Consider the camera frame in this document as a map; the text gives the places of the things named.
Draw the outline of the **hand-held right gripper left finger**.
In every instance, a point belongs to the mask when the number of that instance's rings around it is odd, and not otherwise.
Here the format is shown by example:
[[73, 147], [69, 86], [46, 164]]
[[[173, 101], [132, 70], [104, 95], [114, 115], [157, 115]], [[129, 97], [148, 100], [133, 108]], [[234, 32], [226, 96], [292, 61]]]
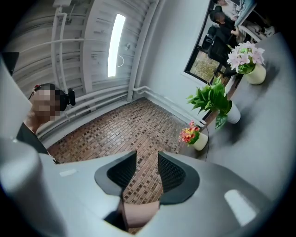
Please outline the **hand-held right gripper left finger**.
[[94, 175], [97, 185], [108, 195], [123, 196], [136, 172], [136, 151], [131, 151], [100, 167]]

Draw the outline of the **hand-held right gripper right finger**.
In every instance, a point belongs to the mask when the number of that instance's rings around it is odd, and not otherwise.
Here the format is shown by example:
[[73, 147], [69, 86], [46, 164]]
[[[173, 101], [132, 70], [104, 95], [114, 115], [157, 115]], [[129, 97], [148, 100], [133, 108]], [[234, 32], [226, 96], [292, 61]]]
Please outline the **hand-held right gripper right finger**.
[[188, 200], [200, 183], [198, 172], [178, 159], [162, 151], [158, 152], [158, 173], [163, 194], [161, 205], [176, 205]]

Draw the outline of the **person's right hand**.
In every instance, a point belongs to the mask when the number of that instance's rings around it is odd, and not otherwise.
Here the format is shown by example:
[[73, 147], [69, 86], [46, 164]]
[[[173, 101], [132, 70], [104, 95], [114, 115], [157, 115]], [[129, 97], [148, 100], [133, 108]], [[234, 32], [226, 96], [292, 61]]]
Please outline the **person's right hand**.
[[128, 228], [141, 228], [158, 212], [160, 202], [146, 204], [123, 203], [123, 215]]

